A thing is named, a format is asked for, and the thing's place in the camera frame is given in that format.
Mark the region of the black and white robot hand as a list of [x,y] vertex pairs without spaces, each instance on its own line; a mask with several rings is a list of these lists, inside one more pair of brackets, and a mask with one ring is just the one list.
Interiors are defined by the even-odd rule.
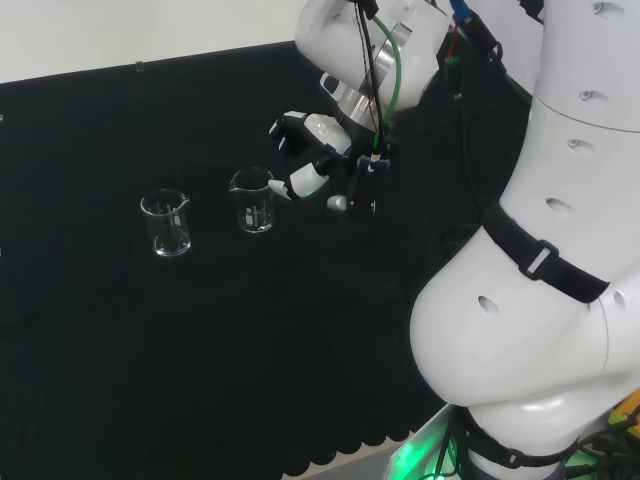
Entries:
[[269,129],[285,161],[283,179],[270,179],[269,188],[280,197],[298,201],[319,191],[331,170],[349,159],[351,139],[334,117],[297,111],[285,112]]

